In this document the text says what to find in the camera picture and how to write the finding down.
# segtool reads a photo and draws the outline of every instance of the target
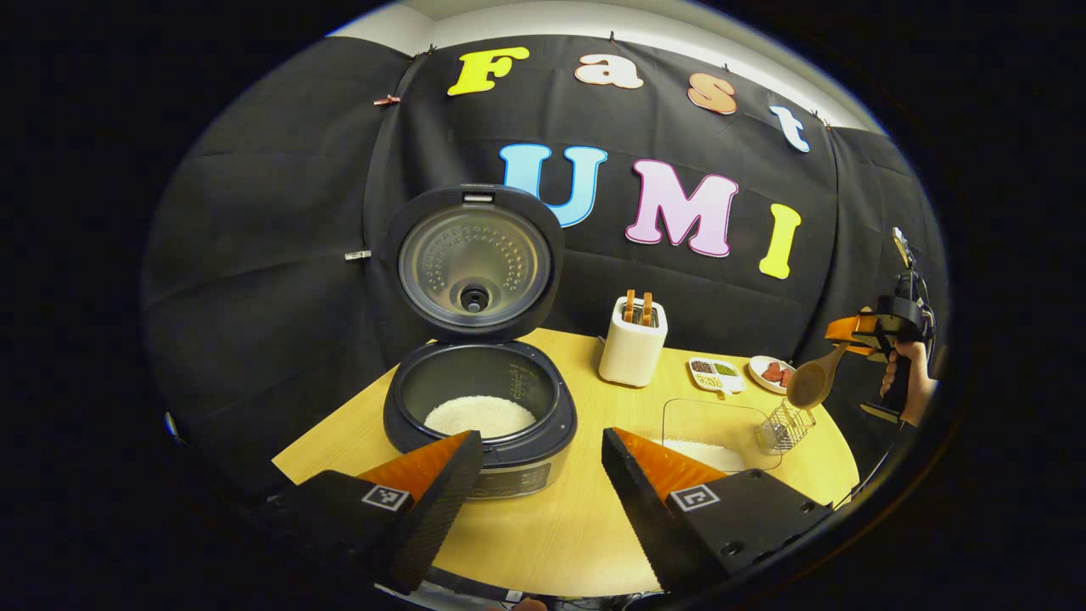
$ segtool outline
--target wire basket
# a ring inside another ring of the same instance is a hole
[[[787,399],[781,399],[781,405],[758,429],[758,445],[766,454],[783,455],[795,448],[815,424],[810,410],[798,410],[788,405]]]

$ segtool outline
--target inner lid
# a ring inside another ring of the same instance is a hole
[[[485,328],[528,310],[543,293],[551,252],[523,216],[464,203],[419,220],[400,249],[400,281],[437,321]]]

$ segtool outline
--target rice cooker control panel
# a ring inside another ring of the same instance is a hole
[[[493,499],[535,493],[546,487],[550,474],[550,462],[500,473],[488,473],[483,470],[476,480],[470,498]]]

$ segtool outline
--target rice cooker lid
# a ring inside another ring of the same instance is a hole
[[[440,342],[508,342],[542,324],[561,271],[558,219],[498,184],[427,191],[392,219],[384,264]]]

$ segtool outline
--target person's hand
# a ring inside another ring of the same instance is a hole
[[[909,390],[906,393],[905,410],[901,411],[901,420],[913,427],[920,425],[920,419],[924,416],[927,403],[935,394],[938,382],[927,377],[927,348],[920,342],[897,342],[894,351],[889,354],[889,362],[886,364],[886,375],[883,377],[880,396],[885,396],[889,391],[889,385],[894,383],[894,374],[897,372],[897,356],[912,361],[912,369],[909,370]]]
[[[488,607],[487,611],[503,611],[496,607]],[[532,600],[531,598],[525,598],[520,602],[513,607],[513,611],[546,611],[546,604],[543,604],[539,600]]]

